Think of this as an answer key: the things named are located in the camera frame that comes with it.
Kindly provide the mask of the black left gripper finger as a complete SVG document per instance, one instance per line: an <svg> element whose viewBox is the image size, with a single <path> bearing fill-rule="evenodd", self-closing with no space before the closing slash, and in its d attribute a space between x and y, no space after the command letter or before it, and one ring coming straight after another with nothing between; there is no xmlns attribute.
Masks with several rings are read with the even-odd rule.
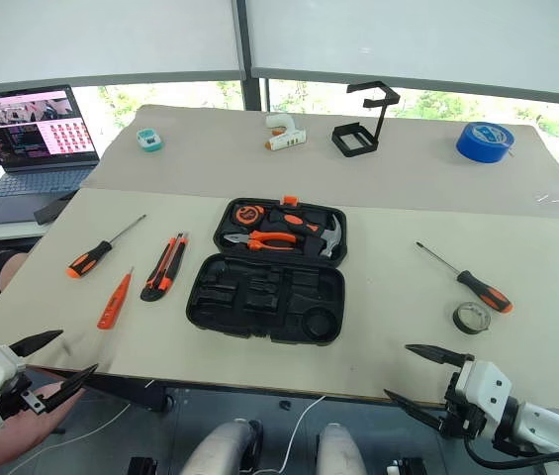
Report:
<svg viewBox="0 0 559 475"><path fill-rule="evenodd" d="M47 398L43 398L44 411L50 413L74 396L83 387L87 379L94 374L97 368L98 365L93 364L64 380L55 393Z"/></svg>
<svg viewBox="0 0 559 475"><path fill-rule="evenodd" d="M63 334L63 330L46 331L27 336L10 345L10 349L20 357L27 357L45 347L55 338Z"/></svg>

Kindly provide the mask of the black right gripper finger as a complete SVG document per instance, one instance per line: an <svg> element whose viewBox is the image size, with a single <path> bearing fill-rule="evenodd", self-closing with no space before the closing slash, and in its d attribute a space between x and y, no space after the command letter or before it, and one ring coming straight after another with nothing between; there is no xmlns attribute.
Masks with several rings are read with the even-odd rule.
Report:
<svg viewBox="0 0 559 475"><path fill-rule="evenodd" d="M475 357L469 353L458 353L446 348L429 344L406 344L405 349L438 364L449 364L462 368L467 361L474 361Z"/></svg>
<svg viewBox="0 0 559 475"><path fill-rule="evenodd" d="M443 425L442 418L434 416L432 413L426 411L423 407L421 407L414 401L409 400L408 398L398 393L395 393L388 389L384 389L384 393L407 415L436 431L441 431Z"/></svg>

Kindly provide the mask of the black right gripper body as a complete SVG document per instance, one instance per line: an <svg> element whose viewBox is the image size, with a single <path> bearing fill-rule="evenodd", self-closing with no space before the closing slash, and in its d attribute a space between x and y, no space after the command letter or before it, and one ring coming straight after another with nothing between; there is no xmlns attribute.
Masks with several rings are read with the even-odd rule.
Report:
<svg viewBox="0 0 559 475"><path fill-rule="evenodd" d="M445 417L440 420L439 433L446 438L476 438L485 428L485 412L456 391L458 383L465 383L471 371L462 369L451 376L445 399Z"/></svg>

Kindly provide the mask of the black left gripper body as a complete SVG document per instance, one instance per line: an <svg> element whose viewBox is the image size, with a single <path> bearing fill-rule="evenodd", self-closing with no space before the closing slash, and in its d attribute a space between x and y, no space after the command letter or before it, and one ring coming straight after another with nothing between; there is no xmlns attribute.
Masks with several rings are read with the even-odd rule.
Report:
<svg viewBox="0 0 559 475"><path fill-rule="evenodd" d="M32 410L39 415L47 409L43 398L33 393L32 384L26 374L20 374L7 382L6 388L0 393L0 417L3 421L21 411Z"/></svg>

